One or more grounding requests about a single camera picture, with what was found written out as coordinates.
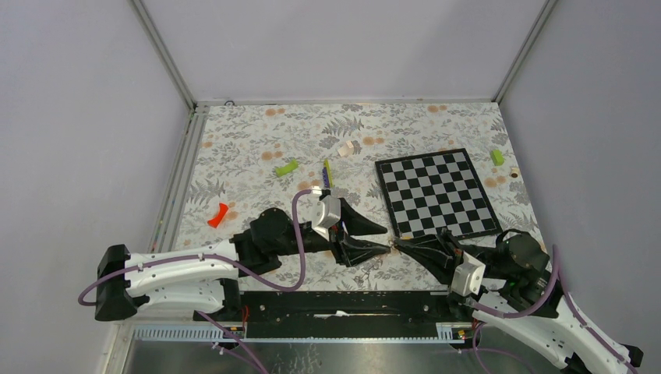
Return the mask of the large silver keyring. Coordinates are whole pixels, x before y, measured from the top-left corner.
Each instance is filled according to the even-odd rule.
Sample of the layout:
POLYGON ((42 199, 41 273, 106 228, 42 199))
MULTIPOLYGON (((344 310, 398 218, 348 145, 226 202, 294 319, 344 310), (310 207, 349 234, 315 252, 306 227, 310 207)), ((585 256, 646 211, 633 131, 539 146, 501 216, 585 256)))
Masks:
POLYGON ((391 246, 389 251, 385 254, 380 254, 377 255, 376 257, 373 257, 372 259, 368 259, 364 263, 360 264, 358 266, 357 271, 355 272, 355 276, 353 280, 356 282, 358 286, 362 286, 364 283, 366 283, 369 280, 369 275, 372 271, 377 271, 379 268, 383 265, 384 260, 390 256, 393 255, 396 252, 396 249, 394 246, 391 246))

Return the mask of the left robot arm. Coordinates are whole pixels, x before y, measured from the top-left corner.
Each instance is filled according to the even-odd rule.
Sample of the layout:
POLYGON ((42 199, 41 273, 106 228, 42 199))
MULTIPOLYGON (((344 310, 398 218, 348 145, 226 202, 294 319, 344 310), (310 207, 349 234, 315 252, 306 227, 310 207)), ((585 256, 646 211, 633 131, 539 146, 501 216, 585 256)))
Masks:
POLYGON ((388 246, 365 239, 387 229, 345 199, 322 196, 316 208, 314 219, 304 223, 279 208, 266 209, 229 240, 179 254, 132 254, 123 244, 112 245, 97 266, 94 318, 119 321, 161 309, 231 320, 242 309, 239 278, 276 270, 283 256, 330 252, 336 263, 352 267, 389 252, 388 246))

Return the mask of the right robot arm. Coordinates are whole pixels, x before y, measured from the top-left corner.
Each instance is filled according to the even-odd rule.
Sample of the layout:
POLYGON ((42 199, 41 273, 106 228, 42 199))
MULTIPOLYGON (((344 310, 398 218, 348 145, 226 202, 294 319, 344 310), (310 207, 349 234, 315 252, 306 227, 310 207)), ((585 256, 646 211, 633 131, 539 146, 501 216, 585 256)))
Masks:
POLYGON ((450 231, 397 238, 394 247, 448 286, 447 311, 492 326, 562 373, 636 373, 640 348, 608 337, 563 286, 560 257, 528 232, 508 229, 493 247, 464 245, 450 231))

